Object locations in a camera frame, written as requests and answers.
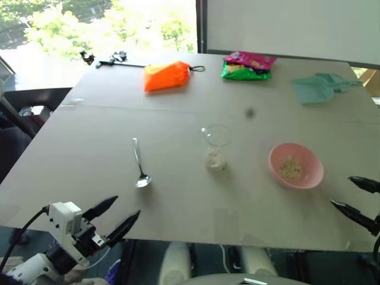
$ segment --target window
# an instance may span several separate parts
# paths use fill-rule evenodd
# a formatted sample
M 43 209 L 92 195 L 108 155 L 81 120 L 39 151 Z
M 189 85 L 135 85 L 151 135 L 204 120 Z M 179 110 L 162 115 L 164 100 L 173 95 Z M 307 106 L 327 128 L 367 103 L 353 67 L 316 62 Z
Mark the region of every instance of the window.
M 364 72 L 366 72 L 367 68 L 361 68 L 361 67 L 352 67 L 353 72 L 355 73 L 357 78 L 360 78 Z
M 77 80 L 82 50 L 197 52 L 195 0 L 7 0 L 0 11 L 0 55 L 34 83 Z

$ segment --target black cable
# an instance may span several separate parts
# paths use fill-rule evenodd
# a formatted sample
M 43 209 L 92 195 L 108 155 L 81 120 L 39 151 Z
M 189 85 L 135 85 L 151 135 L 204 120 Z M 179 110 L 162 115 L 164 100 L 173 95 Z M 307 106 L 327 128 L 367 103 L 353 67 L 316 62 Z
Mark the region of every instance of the black cable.
M 373 258 L 376 263 L 380 263 L 379 261 L 379 248 L 380 248 L 380 236 L 375 242 L 375 245 L 373 246 Z
M 18 234 L 16 235 L 15 239 L 13 240 L 13 242 L 10 244 L 6 254 L 4 255 L 4 258 L 1 262 L 1 265 L 0 265 L 0 272 L 2 272 L 2 270 L 4 269 L 5 267 L 5 264 L 7 263 L 7 260 L 8 258 L 11 256 L 11 253 L 14 249 L 14 247 L 16 246 L 17 242 L 20 240 L 20 237 L 23 235 L 23 233 L 26 231 L 26 229 L 32 224 L 32 222 L 34 222 L 39 216 L 41 216 L 43 213 L 48 213 L 49 212 L 49 206 L 45 206 L 43 207 L 37 214 L 35 214 L 26 224 L 25 226 L 23 226 L 23 228 L 18 232 Z

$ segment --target snack bag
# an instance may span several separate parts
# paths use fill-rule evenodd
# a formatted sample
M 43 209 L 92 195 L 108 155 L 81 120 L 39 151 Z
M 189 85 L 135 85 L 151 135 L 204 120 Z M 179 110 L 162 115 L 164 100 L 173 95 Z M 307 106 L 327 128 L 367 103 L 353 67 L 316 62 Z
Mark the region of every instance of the snack bag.
M 233 80 L 267 80 L 271 78 L 271 71 L 253 69 L 242 64 L 230 64 L 225 61 L 221 76 Z
M 243 64 L 255 69 L 269 70 L 276 58 L 250 52 L 233 52 L 224 59 L 229 63 Z
M 189 77 L 190 65 L 176 61 L 168 65 L 146 66 L 144 68 L 144 91 L 183 86 Z

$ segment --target teal dustpan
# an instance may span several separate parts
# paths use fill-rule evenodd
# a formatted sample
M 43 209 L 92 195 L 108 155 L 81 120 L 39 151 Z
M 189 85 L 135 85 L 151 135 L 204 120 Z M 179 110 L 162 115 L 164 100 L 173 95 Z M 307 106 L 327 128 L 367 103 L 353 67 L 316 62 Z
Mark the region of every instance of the teal dustpan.
M 333 73 L 316 73 L 318 77 L 322 77 L 327 83 L 340 84 L 340 86 L 334 87 L 335 92 L 347 92 L 351 86 L 362 86 L 361 81 L 347 81 L 339 75 Z
M 335 92 L 346 92 L 352 85 L 362 85 L 362 82 L 346 81 L 330 73 L 317 73 L 314 77 L 292 80 L 301 104 L 325 103 L 335 96 Z

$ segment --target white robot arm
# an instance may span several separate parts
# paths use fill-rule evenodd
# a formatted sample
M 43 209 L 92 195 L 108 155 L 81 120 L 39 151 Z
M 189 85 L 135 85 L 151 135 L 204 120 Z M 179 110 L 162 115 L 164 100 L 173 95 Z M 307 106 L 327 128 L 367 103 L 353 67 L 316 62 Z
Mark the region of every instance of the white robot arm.
M 73 202 L 50 204 L 49 232 L 58 245 L 44 254 L 36 254 L 7 272 L 7 275 L 29 285 L 62 284 L 64 274 L 77 264 L 86 266 L 87 257 L 105 246 L 113 247 L 136 222 L 140 211 L 125 218 L 107 237 L 100 237 L 95 232 L 96 228 L 90 222 L 108 210 L 117 197 L 102 201 L 84 214 Z

